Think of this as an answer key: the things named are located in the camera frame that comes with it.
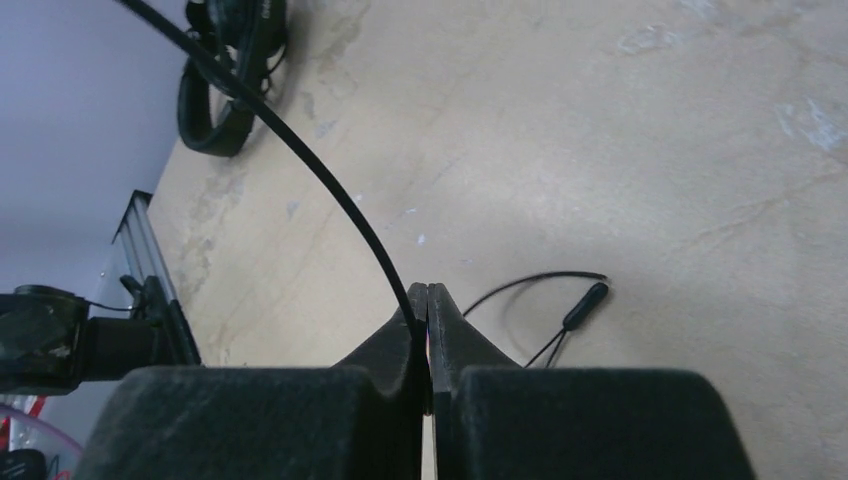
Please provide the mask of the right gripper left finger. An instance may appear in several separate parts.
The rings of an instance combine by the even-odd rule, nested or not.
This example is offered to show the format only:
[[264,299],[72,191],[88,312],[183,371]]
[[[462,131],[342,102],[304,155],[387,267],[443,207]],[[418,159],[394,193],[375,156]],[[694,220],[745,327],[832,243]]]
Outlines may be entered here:
[[79,479],[417,479],[427,288],[324,368],[149,367],[107,402]]

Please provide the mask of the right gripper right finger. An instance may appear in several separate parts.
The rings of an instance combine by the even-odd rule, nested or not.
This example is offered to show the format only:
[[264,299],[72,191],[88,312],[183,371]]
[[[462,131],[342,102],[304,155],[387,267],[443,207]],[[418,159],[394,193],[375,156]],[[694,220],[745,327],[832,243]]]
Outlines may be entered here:
[[427,288],[440,479],[751,479],[730,412],[676,369],[525,369]]

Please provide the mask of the teal white cat headphones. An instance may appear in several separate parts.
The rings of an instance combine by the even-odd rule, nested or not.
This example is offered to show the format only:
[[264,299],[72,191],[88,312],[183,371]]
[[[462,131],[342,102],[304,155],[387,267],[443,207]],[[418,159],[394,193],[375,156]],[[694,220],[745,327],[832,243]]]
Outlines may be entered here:
[[[295,154],[295,156],[315,175],[328,193],[334,198],[339,207],[344,211],[352,224],[356,227],[363,240],[367,243],[382,269],[400,307],[408,332],[413,342],[413,352],[425,357],[427,355],[427,329],[424,323],[420,324],[414,315],[411,301],[404,290],[403,282],[392,263],[392,260],[381,243],[378,235],[368,223],[367,219],[356,205],[355,201],[347,193],[333,173],[325,166],[322,160],[298,137],[297,134],[274,113],[266,102],[258,94],[248,87],[242,80],[234,76],[231,71],[223,67],[212,55],[206,51],[198,42],[193,40],[183,30],[178,28],[170,20],[165,18],[156,9],[144,1],[123,1],[121,3],[127,10],[131,11],[154,30],[167,38],[174,46],[178,47],[189,57],[189,62],[195,66],[199,65],[203,70],[212,74],[220,80],[226,89],[235,95],[235,99],[244,104],[248,110],[261,119],[267,127]],[[563,318],[562,327],[533,357],[538,359],[546,351],[555,353],[566,336],[580,328],[588,319],[589,315],[598,308],[609,295],[610,288],[606,283],[607,277],[595,272],[579,271],[553,271],[531,275],[515,280],[511,283],[495,288],[486,294],[483,299],[488,300],[492,296],[522,283],[545,280],[550,278],[586,278],[596,281]]]

